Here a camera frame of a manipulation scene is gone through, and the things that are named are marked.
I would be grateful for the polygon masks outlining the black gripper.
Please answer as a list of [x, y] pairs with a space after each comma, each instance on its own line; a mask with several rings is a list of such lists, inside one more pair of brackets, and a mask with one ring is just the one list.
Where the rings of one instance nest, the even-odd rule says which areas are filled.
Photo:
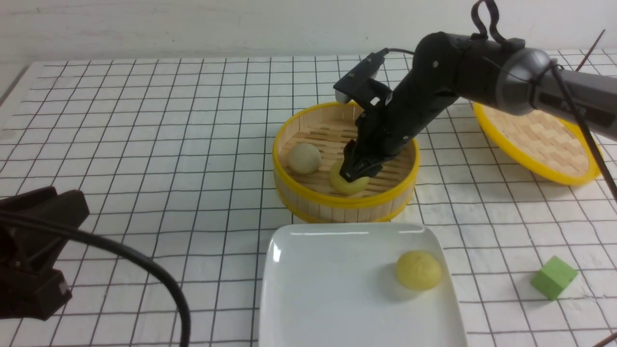
[[368, 106], [357, 122], [355, 142], [344, 154], [339, 175], [346, 182], [376, 176], [391, 160], [458, 99], [447, 81], [434, 73], [409, 72], [394, 89], [368, 77], [354, 98]]

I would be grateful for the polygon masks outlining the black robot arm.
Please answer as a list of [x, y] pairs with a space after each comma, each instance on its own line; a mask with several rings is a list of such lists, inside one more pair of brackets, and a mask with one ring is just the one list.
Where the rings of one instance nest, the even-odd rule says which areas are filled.
[[471, 17], [478, 31], [425, 36], [394, 90], [375, 79], [388, 48], [369, 54], [334, 85], [338, 102], [362, 108], [357, 137], [344, 148], [344, 180], [375, 176], [460, 97], [513, 116], [541, 110], [573, 124], [582, 117], [586, 129], [615, 140], [616, 79], [562, 70], [544, 51], [502, 37], [496, 3], [485, 4], [490, 26], [481, 22], [476, 2]]

